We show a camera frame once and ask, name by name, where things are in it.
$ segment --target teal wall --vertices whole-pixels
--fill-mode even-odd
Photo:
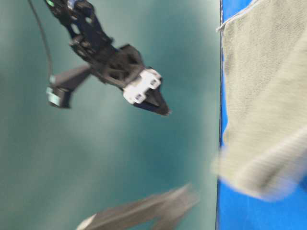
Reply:
[[[41,0],[33,0],[59,73],[83,62]],[[72,230],[107,207],[191,182],[200,204],[179,230],[213,230],[219,136],[219,1],[92,0],[115,46],[137,47],[164,77],[173,113],[129,105],[91,77],[71,110],[48,106],[47,64],[26,1],[0,7],[0,225]]]

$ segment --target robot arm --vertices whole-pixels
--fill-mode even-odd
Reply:
[[[69,108],[72,92],[92,74],[101,82],[122,90],[124,98],[135,107],[169,114],[160,93],[161,75],[144,66],[134,47],[125,45],[116,49],[112,46],[113,40],[103,31],[92,4],[86,0],[45,0],[45,3],[66,27],[73,51],[88,63],[88,66],[51,76],[47,90],[51,105]]]

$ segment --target gray cloth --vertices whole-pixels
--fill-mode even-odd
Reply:
[[[267,201],[307,168],[306,12],[306,0],[254,0],[220,28],[228,125],[214,169]]]

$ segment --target blue surface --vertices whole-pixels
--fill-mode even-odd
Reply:
[[[223,21],[246,7],[251,0],[223,0]],[[227,125],[225,88],[222,85],[222,132]],[[285,200],[265,203],[241,195],[219,183],[218,229],[220,230],[305,230],[307,192],[303,186]]]

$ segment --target gray towel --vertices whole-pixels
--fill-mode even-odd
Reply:
[[[307,1],[254,0],[221,26],[228,125],[214,169],[267,201],[307,168]]]

